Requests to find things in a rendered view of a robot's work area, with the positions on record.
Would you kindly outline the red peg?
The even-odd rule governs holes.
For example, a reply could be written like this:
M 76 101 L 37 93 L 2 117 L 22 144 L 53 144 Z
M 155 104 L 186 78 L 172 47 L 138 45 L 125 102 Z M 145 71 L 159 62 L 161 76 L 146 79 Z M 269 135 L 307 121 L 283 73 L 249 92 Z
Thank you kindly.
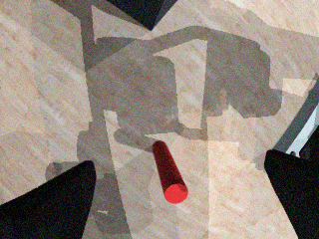
M 172 204 L 183 202 L 188 195 L 187 188 L 184 186 L 184 180 L 180 176 L 174 160 L 171 158 L 166 143 L 163 140 L 157 140 L 153 144 L 153 151 L 155 152 L 156 164 L 159 169 L 159 182 L 164 199 Z

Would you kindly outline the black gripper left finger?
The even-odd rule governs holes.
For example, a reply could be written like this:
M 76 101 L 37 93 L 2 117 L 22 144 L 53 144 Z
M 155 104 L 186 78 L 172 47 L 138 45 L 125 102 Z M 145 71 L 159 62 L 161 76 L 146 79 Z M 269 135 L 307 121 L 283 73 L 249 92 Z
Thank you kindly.
M 0 239 L 83 239 L 95 163 L 84 160 L 37 187 L 1 204 Z

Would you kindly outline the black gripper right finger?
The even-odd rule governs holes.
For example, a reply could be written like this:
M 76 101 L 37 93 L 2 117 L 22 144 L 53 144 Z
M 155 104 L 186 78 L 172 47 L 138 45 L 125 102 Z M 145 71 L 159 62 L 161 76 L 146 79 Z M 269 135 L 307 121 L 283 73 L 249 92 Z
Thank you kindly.
M 298 239 L 319 239 L 319 163 L 267 150 L 263 166 Z

